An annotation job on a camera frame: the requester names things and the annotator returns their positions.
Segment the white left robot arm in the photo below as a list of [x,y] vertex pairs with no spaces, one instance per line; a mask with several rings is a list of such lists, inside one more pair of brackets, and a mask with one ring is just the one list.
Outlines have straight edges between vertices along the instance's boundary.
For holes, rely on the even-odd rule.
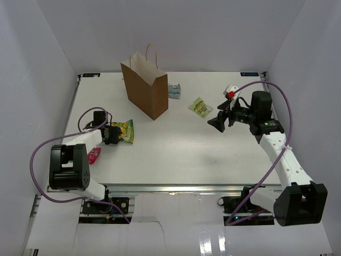
[[112,208],[106,186],[91,178],[89,153],[100,144],[116,145],[121,128],[108,123],[108,113],[98,110],[80,135],[63,145],[54,145],[50,153],[49,186],[59,191],[73,192],[94,199],[94,206],[102,213]]

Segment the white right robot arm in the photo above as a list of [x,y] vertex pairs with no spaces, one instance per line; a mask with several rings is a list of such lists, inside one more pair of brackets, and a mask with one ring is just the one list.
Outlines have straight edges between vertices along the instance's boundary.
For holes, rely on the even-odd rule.
[[246,186],[241,195],[240,205],[248,213],[257,208],[271,212],[281,226],[319,223],[322,219],[327,199],[327,189],[322,183],[315,183],[304,171],[292,149],[285,143],[287,137],[280,122],[272,118],[272,98],[270,93],[255,91],[251,104],[242,107],[241,97],[234,91],[225,93],[226,102],[219,105],[217,117],[208,124],[225,130],[235,122],[249,125],[251,134],[268,155],[272,168],[279,177],[280,193],[263,186]]

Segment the red snack packet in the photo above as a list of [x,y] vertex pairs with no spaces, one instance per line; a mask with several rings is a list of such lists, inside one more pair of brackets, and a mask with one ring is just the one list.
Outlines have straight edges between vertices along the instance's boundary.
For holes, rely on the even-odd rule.
[[95,147],[88,154],[87,159],[90,165],[94,164],[101,153],[101,148]]

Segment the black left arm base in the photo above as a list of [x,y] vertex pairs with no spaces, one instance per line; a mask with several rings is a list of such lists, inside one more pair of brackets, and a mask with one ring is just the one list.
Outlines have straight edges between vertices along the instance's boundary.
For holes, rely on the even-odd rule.
[[[128,197],[113,197],[109,198],[109,201],[112,204],[115,204],[123,214],[128,213],[129,208],[129,198]],[[81,210],[82,214],[107,214],[107,215],[114,215],[114,214],[120,214],[120,212],[113,207],[112,205],[108,204],[100,204],[95,203],[92,201],[85,201],[82,206]]]

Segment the green Fox's candy bag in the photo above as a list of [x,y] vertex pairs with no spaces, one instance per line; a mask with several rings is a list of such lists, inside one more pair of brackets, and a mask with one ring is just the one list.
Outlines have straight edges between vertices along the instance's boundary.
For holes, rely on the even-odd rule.
[[119,135],[119,141],[133,144],[134,142],[134,123],[130,119],[126,122],[111,122],[112,126],[119,127],[121,134]]

